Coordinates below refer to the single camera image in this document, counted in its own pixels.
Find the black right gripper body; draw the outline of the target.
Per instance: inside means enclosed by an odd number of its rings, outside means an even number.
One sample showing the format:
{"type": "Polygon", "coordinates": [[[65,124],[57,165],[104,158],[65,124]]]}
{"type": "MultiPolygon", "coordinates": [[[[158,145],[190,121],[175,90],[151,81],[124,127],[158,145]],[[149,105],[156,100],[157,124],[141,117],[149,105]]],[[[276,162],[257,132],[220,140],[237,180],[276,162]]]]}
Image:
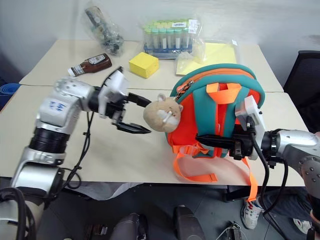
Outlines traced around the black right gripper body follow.
{"type": "Polygon", "coordinates": [[[235,133],[232,135],[232,148],[229,156],[234,160],[242,160],[253,153],[253,140],[251,133],[235,133]]]}

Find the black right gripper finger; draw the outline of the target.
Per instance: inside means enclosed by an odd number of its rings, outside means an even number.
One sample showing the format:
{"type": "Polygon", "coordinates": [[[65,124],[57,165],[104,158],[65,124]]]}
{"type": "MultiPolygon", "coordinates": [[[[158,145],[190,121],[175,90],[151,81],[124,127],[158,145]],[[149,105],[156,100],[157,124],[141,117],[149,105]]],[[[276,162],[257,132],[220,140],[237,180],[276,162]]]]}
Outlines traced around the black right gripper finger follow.
{"type": "Polygon", "coordinates": [[[205,146],[227,150],[232,150],[234,148],[234,140],[231,137],[206,134],[202,136],[197,135],[195,139],[205,146]]]}

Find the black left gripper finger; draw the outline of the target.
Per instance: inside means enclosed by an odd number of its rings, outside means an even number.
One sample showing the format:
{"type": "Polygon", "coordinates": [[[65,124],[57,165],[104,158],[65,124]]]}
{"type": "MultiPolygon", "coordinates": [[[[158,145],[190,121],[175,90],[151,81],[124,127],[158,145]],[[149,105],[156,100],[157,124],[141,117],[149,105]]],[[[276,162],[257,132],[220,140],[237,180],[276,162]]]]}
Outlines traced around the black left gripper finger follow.
{"type": "Polygon", "coordinates": [[[112,125],[116,126],[117,130],[123,131],[130,134],[149,134],[151,130],[143,127],[142,125],[135,124],[135,123],[124,123],[122,121],[119,122],[112,122],[112,125]]]}
{"type": "Polygon", "coordinates": [[[140,107],[145,108],[151,103],[151,101],[143,96],[129,92],[127,96],[127,101],[137,104],[140,107]]]}

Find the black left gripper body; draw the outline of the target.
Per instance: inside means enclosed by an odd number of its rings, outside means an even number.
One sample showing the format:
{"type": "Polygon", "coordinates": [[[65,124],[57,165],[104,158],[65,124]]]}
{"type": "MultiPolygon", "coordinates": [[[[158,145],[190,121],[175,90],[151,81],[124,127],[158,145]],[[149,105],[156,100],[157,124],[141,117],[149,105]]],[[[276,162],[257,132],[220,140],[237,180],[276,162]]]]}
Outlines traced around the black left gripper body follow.
{"type": "Polygon", "coordinates": [[[125,105],[128,103],[128,97],[123,96],[116,102],[109,102],[106,105],[105,116],[111,119],[111,123],[118,126],[122,123],[125,114],[125,105]]]}

